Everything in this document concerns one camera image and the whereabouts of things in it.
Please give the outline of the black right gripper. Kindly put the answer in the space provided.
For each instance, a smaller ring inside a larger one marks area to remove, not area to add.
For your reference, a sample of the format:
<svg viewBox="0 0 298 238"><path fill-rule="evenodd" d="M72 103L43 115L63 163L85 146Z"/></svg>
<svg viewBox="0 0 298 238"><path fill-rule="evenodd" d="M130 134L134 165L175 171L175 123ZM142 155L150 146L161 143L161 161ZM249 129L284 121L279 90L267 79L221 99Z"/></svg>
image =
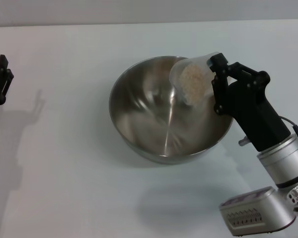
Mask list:
<svg viewBox="0 0 298 238"><path fill-rule="evenodd" d="M257 151L273 147L290 136L291 132L266 98L265 89L270 83L267 72L255 71L239 62L228 66L222 53L211 56L208 66L215 74L212 80L214 111L224 115L225 109ZM237 80L229 86L228 75ZM224 108L226 89L228 100Z"/></svg>

